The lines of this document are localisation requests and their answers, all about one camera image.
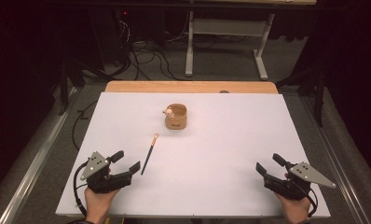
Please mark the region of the wooden table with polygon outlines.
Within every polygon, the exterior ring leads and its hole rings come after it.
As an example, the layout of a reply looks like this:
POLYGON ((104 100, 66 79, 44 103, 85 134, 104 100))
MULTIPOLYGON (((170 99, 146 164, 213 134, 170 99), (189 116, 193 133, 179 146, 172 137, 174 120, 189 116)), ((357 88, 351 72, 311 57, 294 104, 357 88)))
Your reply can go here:
POLYGON ((105 92, 169 92, 169 93, 272 93, 274 83, 264 81, 110 81, 105 92))

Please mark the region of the white metal desk frame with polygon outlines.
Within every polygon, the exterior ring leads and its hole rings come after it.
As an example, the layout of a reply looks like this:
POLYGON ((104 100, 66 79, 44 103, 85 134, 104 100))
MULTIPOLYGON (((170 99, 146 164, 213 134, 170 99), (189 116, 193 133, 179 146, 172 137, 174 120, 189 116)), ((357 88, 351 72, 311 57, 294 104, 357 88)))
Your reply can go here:
POLYGON ((185 57, 185 75, 193 75, 194 62, 194 35, 235 35, 252 36, 260 38, 258 49, 253 50, 254 61, 258 74, 262 80, 268 80, 262 54, 268 40, 275 15, 269 14, 265 21, 234 21, 216 19, 195 19, 194 12, 188 13, 188 38, 185 57))

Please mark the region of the metal floor rail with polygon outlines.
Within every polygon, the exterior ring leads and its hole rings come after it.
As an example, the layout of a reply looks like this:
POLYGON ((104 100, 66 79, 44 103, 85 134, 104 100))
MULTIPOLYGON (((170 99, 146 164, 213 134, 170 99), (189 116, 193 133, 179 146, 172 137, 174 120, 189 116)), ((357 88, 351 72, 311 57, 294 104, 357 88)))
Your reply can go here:
POLYGON ((323 196, 339 224, 371 224, 371 170, 355 146, 343 120, 330 102, 325 104, 323 126, 313 117, 311 100, 300 99, 321 148, 309 149, 312 163, 328 171, 337 187, 323 196))
POLYGON ((35 224, 61 221, 56 208, 67 181, 72 158, 60 159, 69 141, 67 131, 72 109, 81 90, 71 88, 69 105, 61 112, 57 102, 40 124, 0 185, 0 224, 35 224))

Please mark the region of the white board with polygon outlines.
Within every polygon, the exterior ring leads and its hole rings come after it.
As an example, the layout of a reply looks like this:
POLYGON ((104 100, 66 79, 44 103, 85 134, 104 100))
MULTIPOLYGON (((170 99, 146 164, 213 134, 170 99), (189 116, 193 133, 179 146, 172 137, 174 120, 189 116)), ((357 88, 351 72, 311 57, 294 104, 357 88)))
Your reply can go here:
POLYGON ((80 165, 94 152, 108 157, 114 174, 144 160, 144 175, 116 196, 111 214, 125 217, 280 217, 280 203, 255 170, 259 162, 282 177, 274 153, 296 163, 307 156, 280 94, 120 93, 101 94, 76 157, 80 165), (163 111, 187 108, 186 127, 170 130, 163 111))

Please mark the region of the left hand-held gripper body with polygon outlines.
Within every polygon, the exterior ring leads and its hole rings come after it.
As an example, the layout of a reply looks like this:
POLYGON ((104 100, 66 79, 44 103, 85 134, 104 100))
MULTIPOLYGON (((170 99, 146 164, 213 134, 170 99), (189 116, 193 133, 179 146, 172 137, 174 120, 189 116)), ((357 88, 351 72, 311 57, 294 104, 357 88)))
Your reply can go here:
POLYGON ((107 158, 98 151, 94 151, 80 177, 81 180, 87 181, 88 187, 95 193, 107 193, 131 184, 133 174, 129 170, 117 175, 109 174, 112 162, 108 161, 107 158))

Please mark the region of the black stick with wooden tip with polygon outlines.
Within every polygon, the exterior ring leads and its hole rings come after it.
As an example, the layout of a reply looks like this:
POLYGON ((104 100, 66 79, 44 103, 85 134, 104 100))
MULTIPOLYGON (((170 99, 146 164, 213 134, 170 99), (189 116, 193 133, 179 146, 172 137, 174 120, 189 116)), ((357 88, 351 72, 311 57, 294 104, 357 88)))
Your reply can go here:
POLYGON ((142 168, 141 175, 144 175, 144 172, 145 172, 146 166, 147 166, 147 164, 148 164, 148 162, 149 162, 149 159, 150 159, 150 157, 151 157, 152 151, 153 151, 153 149, 154 149, 154 146, 155 146, 155 144, 156 144, 158 138, 159 138, 159 134, 158 134, 158 133, 155 133, 155 134, 154 134, 154 137, 153 137, 153 140, 152 140, 152 143, 151 143, 151 145, 150 145, 150 148, 149 148, 149 150, 148 150, 148 152, 147 152, 146 158, 145 158, 145 160, 144 160, 144 166, 143 166, 143 168, 142 168))

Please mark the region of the person's right hand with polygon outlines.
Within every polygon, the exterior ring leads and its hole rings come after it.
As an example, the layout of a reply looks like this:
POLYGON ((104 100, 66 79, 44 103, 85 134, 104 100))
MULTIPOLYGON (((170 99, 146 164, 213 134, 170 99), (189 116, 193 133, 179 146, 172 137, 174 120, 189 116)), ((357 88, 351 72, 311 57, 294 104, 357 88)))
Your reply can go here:
POLYGON ((293 201, 278 193, 275 196, 282 205, 282 212, 288 224, 305 224, 309 221, 310 201, 307 198, 293 201))

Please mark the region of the dark metal stand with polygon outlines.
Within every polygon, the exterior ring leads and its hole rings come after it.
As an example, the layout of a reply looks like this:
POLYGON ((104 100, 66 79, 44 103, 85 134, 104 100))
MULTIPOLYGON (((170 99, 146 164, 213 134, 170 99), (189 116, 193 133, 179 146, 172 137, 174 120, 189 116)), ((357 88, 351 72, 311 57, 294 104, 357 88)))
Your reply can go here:
POLYGON ((59 115, 62 116, 67 110, 69 103, 68 81, 71 81, 74 87, 83 88, 85 80, 82 77, 82 71, 87 70, 93 75, 111 81, 112 77, 105 72, 92 67, 78 59, 65 58, 60 65, 60 93, 61 93, 61 109, 59 115))
POLYGON ((312 67, 294 72, 291 76, 276 82, 275 86, 279 89, 283 86, 297 85, 299 96, 313 96, 313 116, 317 124, 322 127, 324 80, 323 69, 319 65, 313 65, 312 67))

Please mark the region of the person's left hand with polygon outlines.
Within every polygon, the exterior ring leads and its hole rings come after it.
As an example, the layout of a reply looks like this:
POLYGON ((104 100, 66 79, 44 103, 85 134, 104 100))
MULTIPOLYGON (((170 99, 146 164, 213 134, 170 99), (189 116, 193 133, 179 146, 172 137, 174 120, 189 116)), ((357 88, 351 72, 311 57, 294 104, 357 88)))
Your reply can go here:
POLYGON ((91 224, 102 224, 118 193, 118 189, 108 193, 95 193, 92 189, 86 188, 84 191, 87 204, 86 221, 91 224))

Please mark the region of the round wooden cup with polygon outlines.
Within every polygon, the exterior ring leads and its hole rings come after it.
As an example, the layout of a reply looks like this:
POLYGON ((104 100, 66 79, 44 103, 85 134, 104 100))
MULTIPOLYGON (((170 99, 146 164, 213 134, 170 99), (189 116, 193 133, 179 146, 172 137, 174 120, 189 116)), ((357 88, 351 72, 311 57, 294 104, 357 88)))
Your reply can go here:
POLYGON ((187 121, 187 108, 182 104, 171 104, 167 107, 171 107, 174 112, 173 118, 165 118, 165 125, 170 130, 183 130, 186 127, 187 121))

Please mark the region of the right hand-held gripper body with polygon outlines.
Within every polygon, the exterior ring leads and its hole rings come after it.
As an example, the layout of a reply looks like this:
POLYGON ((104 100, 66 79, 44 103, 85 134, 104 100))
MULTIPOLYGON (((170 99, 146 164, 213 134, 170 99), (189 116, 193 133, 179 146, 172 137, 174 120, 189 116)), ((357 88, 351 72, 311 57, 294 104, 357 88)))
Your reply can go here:
POLYGON ((306 198, 311 190, 311 183, 333 189, 337 186, 306 162, 296 164, 285 162, 282 163, 282 166, 286 168, 288 174, 285 179, 270 175, 265 168, 262 168, 262 176, 265 188, 286 199, 300 201, 306 198))

